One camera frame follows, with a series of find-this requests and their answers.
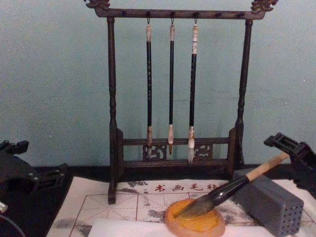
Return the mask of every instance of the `blue-green wall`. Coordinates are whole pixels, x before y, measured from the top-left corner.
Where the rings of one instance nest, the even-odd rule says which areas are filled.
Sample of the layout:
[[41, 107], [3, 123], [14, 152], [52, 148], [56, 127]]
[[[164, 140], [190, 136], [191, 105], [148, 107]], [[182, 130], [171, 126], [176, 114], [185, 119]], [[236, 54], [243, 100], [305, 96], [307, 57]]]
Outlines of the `blue-green wall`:
[[[249, 10], [251, 0], [111, 1], [113, 8]], [[246, 163], [277, 149], [278, 131], [316, 150], [316, 2], [280, 0], [255, 21], [244, 113]], [[187, 137], [193, 20], [175, 19], [175, 137]], [[153, 128], [168, 129], [169, 19], [152, 19]], [[198, 20], [196, 137], [227, 136], [237, 118], [244, 21]], [[117, 122], [146, 137], [146, 19], [117, 19]], [[0, 139], [30, 141], [31, 165], [109, 164], [106, 19], [83, 1], [9, 1], [0, 7]], [[223, 147], [215, 154], [225, 156]], [[126, 159], [140, 149], [124, 150]], [[174, 156], [186, 157], [187, 147]]]

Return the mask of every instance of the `carved dragon finial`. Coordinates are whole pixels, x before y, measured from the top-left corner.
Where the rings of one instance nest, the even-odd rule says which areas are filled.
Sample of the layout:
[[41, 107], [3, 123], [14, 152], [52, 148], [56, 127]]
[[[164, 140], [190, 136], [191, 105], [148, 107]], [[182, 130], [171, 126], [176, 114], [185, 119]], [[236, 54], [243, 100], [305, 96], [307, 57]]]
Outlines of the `carved dragon finial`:
[[276, 5], [278, 0], [254, 0], [251, 4], [252, 13], [259, 13], [261, 11], [272, 11], [273, 8], [270, 7]]
[[110, 4], [109, 4], [110, 0], [89, 0], [89, 1], [90, 2], [86, 4], [86, 6], [89, 8], [100, 7], [102, 9], [107, 9], [110, 6]]

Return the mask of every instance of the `wooden brush rack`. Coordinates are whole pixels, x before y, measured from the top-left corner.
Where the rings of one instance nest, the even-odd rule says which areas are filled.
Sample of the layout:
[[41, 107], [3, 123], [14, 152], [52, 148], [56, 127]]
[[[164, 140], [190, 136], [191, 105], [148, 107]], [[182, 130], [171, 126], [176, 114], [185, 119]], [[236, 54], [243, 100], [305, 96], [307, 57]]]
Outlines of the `wooden brush rack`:
[[[116, 202], [116, 190], [119, 177], [124, 173], [124, 168], [153, 168], [153, 167], [179, 167], [188, 166], [186, 159], [168, 160], [166, 150], [167, 139], [153, 139], [152, 156], [147, 158], [146, 139], [124, 139], [123, 132], [118, 129], [116, 122], [116, 62], [115, 62], [115, 18], [192, 18], [192, 19], [232, 19], [245, 21], [245, 37], [241, 63], [239, 101], [237, 120], [230, 130], [228, 137], [196, 138], [195, 158], [191, 166], [221, 167], [223, 172], [232, 176], [234, 169], [243, 164], [242, 136], [243, 136], [243, 111], [247, 86], [247, 74], [250, 52], [251, 28], [253, 20], [261, 20], [271, 5], [277, 0], [254, 0], [251, 11], [194, 11], [194, 10], [157, 10], [157, 9], [113, 9], [109, 8], [110, 0], [90, 0], [86, 5], [93, 8], [98, 17], [106, 17], [108, 23], [108, 64], [109, 64], [109, 92], [110, 92], [110, 167], [111, 181], [108, 191], [108, 202]], [[187, 138], [175, 138], [173, 145], [187, 145]], [[213, 158], [213, 144], [228, 144], [227, 157]], [[142, 146], [142, 161], [124, 161], [124, 146]]]

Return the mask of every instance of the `hanging calligraphy brush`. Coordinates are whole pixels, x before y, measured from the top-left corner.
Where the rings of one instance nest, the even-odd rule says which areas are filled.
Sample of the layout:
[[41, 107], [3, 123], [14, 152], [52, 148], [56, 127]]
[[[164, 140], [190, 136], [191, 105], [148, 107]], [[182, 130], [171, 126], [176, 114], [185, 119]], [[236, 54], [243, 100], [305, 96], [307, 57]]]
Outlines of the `hanging calligraphy brush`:
[[152, 29], [149, 24], [150, 18], [147, 17], [147, 158], [150, 159], [153, 146], [152, 128]]
[[195, 100], [195, 86], [196, 86], [196, 67], [197, 67], [197, 45], [198, 45], [198, 25], [197, 18], [193, 27], [193, 42], [192, 42], [192, 61], [191, 61], [191, 88], [190, 88], [190, 128], [189, 128], [189, 165], [194, 158], [194, 100]]
[[171, 19], [170, 26], [170, 93], [169, 93], [169, 132], [168, 132], [168, 144], [169, 153], [172, 153], [173, 144], [173, 49], [174, 49], [174, 18]]

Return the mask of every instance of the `large calligraphy brush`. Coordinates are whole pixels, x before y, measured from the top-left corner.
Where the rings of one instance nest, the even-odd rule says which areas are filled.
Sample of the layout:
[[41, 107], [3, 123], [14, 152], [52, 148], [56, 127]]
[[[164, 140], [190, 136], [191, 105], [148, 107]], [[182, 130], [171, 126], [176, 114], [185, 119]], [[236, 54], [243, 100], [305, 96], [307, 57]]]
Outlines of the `large calligraphy brush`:
[[196, 87], [196, 68], [197, 68], [197, 45], [198, 45], [198, 25], [194, 24], [193, 27], [193, 41], [192, 41], [192, 60], [191, 60], [191, 87], [190, 87], [190, 128], [189, 128], [189, 165], [194, 158], [194, 100], [195, 100], [195, 87]]
[[187, 207], [177, 213], [175, 217], [188, 220], [211, 211], [215, 206], [226, 201], [246, 184], [288, 158], [288, 154], [281, 153], [267, 163], [264, 163], [248, 172], [246, 175], [221, 185], [212, 190], [210, 193], [194, 200]]
[[168, 132], [168, 144], [169, 153], [172, 153], [173, 144], [173, 50], [174, 50], [174, 25], [173, 19], [170, 26], [170, 93], [169, 93], [169, 132]]
[[147, 158], [150, 158], [153, 146], [152, 127], [152, 29], [147, 18]]

